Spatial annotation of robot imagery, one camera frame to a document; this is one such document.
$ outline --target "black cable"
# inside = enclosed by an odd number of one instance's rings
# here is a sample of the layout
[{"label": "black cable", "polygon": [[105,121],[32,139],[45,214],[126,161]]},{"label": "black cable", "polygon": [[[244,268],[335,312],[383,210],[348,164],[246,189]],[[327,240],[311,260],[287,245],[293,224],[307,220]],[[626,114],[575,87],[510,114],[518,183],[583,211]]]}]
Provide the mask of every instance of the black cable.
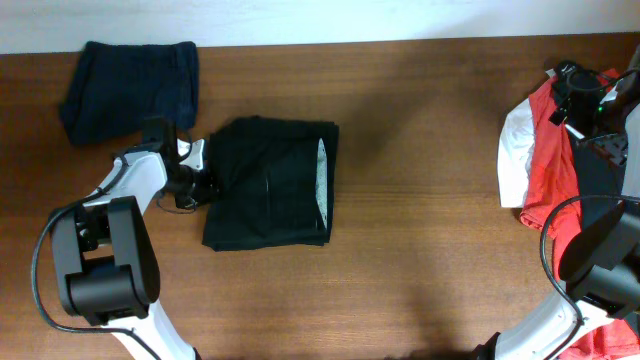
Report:
[{"label": "black cable", "polygon": [[640,71],[640,68],[633,68],[633,69],[629,69],[629,70],[627,70],[627,71],[623,72],[623,73],[622,73],[620,76],[618,76],[617,78],[615,78],[615,79],[613,79],[613,80],[609,81],[608,83],[606,83],[606,84],[604,84],[604,85],[602,85],[602,86],[598,86],[598,87],[595,87],[595,88],[588,88],[588,89],[587,89],[587,88],[581,88],[581,87],[579,87],[579,86],[575,86],[575,85],[573,85],[573,84],[571,83],[571,79],[573,78],[573,76],[574,76],[576,73],[583,73],[583,72],[590,73],[590,71],[579,71],[579,70],[576,70],[576,71],[572,71],[572,72],[570,72],[570,73],[567,75],[567,87],[568,87],[569,89],[571,89],[572,91],[576,91],[576,92],[596,92],[596,91],[601,91],[601,90],[605,90],[606,88],[608,88],[608,87],[610,87],[610,86],[615,85],[618,81],[620,81],[620,80],[622,80],[622,79],[626,78],[627,76],[629,76],[629,75],[631,75],[631,74],[634,74],[634,73],[636,73],[636,72],[639,72],[639,71]]},{"label": "black cable", "polygon": [[547,217],[547,220],[544,222],[544,226],[542,227],[542,233],[540,234],[540,260],[542,261],[542,268],[544,269],[544,272],[547,275],[547,278],[551,282],[551,285],[553,285],[553,288],[560,294],[560,296],[563,299],[565,299],[569,303],[569,305],[571,305],[573,310],[576,312],[577,321],[576,321],[576,325],[571,330],[571,333],[569,334],[569,336],[560,345],[558,345],[558,347],[555,348],[545,358],[545,360],[553,359],[554,356],[556,356],[560,352],[560,350],[562,350],[565,346],[569,345],[573,340],[573,338],[578,333],[578,331],[580,331],[580,327],[584,325],[584,319],[582,318],[582,311],[580,311],[580,308],[578,307],[576,302],[573,301],[573,299],[571,299],[569,294],[567,294],[567,292],[562,288],[562,286],[560,286],[558,281],[556,281],[556,279],[553,277],[553,272],[551,271],[551,268],[549,267],[549,263],[547,262],[547,254],[545,252],[545,247],[547,244],[547,232],[549,231],[549,227],[551,226],[553,219],[558,215],[560,211],[562,211],[562,209],[564,209],[570,204],[573,204],[576,201],[588,200],[588,199],[623,200],[623,201],[629,201],[634,203],[640,202],[639,197],[627,196],[627,195],[613,195],[613,194],[579,195],[579,196],[574,196],[572,198],[569,198],[561,202],[560,204],[558,204],[558,206],[556,206],[551,211],[551,213],[549,214],[549,217]]},{"label": "black cable", "polygon": [[164,196],[156,199],[156,206],[162,209],[162,211],[164,212],[168,212],[170,214],[176,214],[176,215],[189,215],[189,214],[193,214],[197,210],[196,202],[193,199],[191,199],[191,206],[192,206],[191,211],[178,211],[173,209],[167,209],[164,206],[162,206],[162,204],[160,204],[160,199],[163,199],[163,198]]},{"label": "black cable", "polygon": [[154,359],[160,360],[160,357],[158,356],[158,354],[156,354],[155,351],[153,351],[153,349],[149,347],[149,345],[147,345],[138,335],[136,335],[133,332],[133,330],[119,329],[119,328],[78,328],[78,327],[60,325],[56,323],[55,320],[51,318],[47,310],[44,308],[44,305],[42,304],[42,300],[40,298],[40,291],[38,290],[38,259],[40,257],[40,249],[42,249],[42,244],[44,242],[45,237],[53,229],[54,225],[63,216],[69,213],[69,211],[73,210],[77,206],[80,206],[89,201],[93,201],[105,195],[106,193],[109,192],[109,190],[111,190],[118,183],[118,181],[120,181],[120,179],[122,179],[122,177],[124,176],[124,173],[129,167],[129,164],[127,163],[127,160],[124,158],[123,154],[119,155],[118,157],[122,161],[122,167],[120,168],[116,176],[113,178],[113,180],[111,180],[109,184],[107,184],[107,186],[105,186],[104,188],[98,187],[96,189],[95,194],[89,195],[86,198],[83,198],[81,200],[74,201],[58,209],[53,214],[53,216],[49,218],[49,221],[47,221],[46,225],[42,229],[42,232],[40,233],[40,236],[38,237],[38,242],[36,243],[36,247],[33,251],[33,257],[31,258],[31,291],[33,292],[33,299],[36,303],[36,307],[38,308],[38,312],[40,313],[40,316],[42,316],[44,321],[52,328],[60,331],[70,332],[73,334],[113,334],[113,333],[124,334],[129,336],[133,340],[135,340]]}]

